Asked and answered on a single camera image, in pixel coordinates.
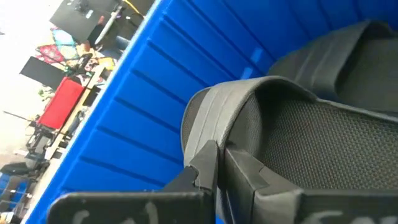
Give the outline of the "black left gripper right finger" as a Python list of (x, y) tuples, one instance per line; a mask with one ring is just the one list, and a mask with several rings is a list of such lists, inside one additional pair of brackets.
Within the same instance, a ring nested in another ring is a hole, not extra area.
[(227, 223), (397, 223), (395, 190), (303, 189), (250, 154), (224, 153)]

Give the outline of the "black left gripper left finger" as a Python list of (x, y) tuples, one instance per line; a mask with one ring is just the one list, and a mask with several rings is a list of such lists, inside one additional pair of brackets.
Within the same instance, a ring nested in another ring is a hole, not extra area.
[(162, 190), (74, 192), (51, 205), (47, 224), (215, 224), (218, 145), (209, 140)]

